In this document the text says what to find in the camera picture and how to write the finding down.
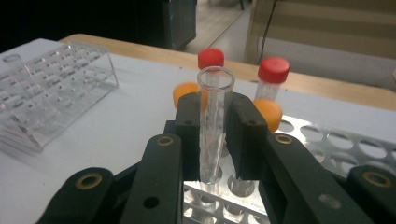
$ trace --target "orange ball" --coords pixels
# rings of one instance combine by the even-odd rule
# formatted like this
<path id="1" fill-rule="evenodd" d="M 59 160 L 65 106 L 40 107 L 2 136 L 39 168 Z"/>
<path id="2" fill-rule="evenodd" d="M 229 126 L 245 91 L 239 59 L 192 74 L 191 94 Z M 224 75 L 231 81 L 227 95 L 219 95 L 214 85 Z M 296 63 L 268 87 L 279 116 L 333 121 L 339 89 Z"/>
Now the orange ball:
<path id="1" fill-rule="evenodd" d="M 178 99 L 183 95 L 191 92 L 198 92 L 198 83 L 195 82 L 184 82 L 177 85 L 173 91 L 174 105 L 177 108 Z"/>
<path id="2" fill-rule="evenodd" d="M 282 120 L 283 112 L 279 104 L 271 100 L 257 99 L 253 104 L 262 114 L 262 117 L 268 124 L 268 129 L 271 133 L 276 132 L 279 128 L 280 121 Z"/>

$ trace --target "red cap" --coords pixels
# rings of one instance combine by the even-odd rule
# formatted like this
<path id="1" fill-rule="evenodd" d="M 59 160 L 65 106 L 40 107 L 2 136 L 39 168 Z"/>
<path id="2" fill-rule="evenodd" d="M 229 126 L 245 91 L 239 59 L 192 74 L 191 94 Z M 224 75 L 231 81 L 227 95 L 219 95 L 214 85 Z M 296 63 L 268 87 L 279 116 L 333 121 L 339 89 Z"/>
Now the red cap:
<path id="1" fill-rule="evenodd" d="M 269 83 L 282 83 L 286 81 L 289 69 L 289 62 L 285 59 L 268 57 L 260 63 L 259 78 Z"/>
<path id="2" fill-rule="evenodd" d="M 221 49 L 207 48 L 198 53 L 198 67 L 204 69 L 208 66 L 224 66 L 224 53 Z"/>

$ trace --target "metal screw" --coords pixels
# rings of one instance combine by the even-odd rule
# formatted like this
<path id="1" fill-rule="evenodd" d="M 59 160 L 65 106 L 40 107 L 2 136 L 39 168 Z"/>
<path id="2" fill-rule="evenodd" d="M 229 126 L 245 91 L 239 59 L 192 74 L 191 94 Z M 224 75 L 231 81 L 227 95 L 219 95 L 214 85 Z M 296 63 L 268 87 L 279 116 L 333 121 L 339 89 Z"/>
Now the metal screw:
<path id="1" fill-rule="evenodd" d="M 291 144 L 293 142 L 292 138 L 290 138 L 287 135 L 283 135 L 283 134 L 275 136 L 275 140 L 278 143 L 283 144 L 283 145 L 289 145 L 289 144 Z"/>
<path id="2" fill-rule="evenodd" d="M 363 173 L 363 178 L 372 185 L 380 188 L 389 189 L 392 187 L 392 182 L 385 175 L 373 171 L 366 171 Z"/>

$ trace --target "table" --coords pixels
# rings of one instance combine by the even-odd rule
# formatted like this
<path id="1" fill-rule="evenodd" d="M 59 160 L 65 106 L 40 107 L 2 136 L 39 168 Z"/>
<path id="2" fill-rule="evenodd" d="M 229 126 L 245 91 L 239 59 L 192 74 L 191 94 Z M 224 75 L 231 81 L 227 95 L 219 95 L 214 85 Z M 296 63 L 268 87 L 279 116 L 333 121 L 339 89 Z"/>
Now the table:
<path id="1" fill-rule="evenodd" d="M 120 88 L 41 153 L 0 150 L 0 200 L 4 204 L 0 223 L 37 221 L 66 178 L 79 170 L 95 166 L 117 174 L 140 161 L 149 138 L 161 133 L 165 121 L 175 117 L 172 88 L 196 78 L 197 57 L 193 54 L 91 35 L 71 35 L 61 42 L 72 39 L 110 50 Z M 36 50 L 60 45 L 38 40 L 27 46 L 34 44 Z M 257 84 L 249 81 L 257 80 L 258 67 L 229 61 L 225 66 L 239 78 L 234 90 L 251 97 Z M 294 73 L 282 88 L 277 100 L 287 115 L 396 141 L 393 92 Z"/>
<path id="2" fill-rule="evenodd" d="M 71 39 L 102 45 L 107 47 L 112 53 L 128 57 L 198 69 L 196 55 L 189 53 L 82 34 L 70 35 L 62 39 L 61 42 L 67 42 Z M 256 65 L 226 61 L 224 66 L 231 69 L 237 78 L 258 80 L 258 66 Z M 287 81 L 281 87 L 290 91 L 314 94 L 350 103 L 396 111 L 396 92 L 381 88 L 293 72 L 290 72 Z"/>

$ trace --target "test tube rack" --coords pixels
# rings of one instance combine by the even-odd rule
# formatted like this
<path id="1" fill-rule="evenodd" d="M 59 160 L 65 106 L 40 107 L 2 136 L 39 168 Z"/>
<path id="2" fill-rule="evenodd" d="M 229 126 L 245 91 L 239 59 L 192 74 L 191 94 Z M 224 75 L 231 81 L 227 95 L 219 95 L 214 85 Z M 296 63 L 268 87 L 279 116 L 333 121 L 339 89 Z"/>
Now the test tube rack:
<path id="1" fill-rule="evenodd" d="M 396 175 L 394 143 L 289 116 L 282 117 L 276 133 L 286 133 L 299 139 L 325 169 L 336 175 L 347 177 L 350 169 L 364 164 Z M 215 193 L 202 190 L 199 182 L 184 182 L 186 223 L 269 224 L 258 181 L 248 185 L 245 195 L 236 195 L 231 190 L 233 162 L 226 145 L 223 151 Z"/>
<path id="2" fill-rule="evenodd" d="M 119 86 L 108 50 L 86 43 L 25 63 L 19 55 L 3 60 L 10 69 L 0 74 L 0 142 L 24 151 L 41 151 Z"/>

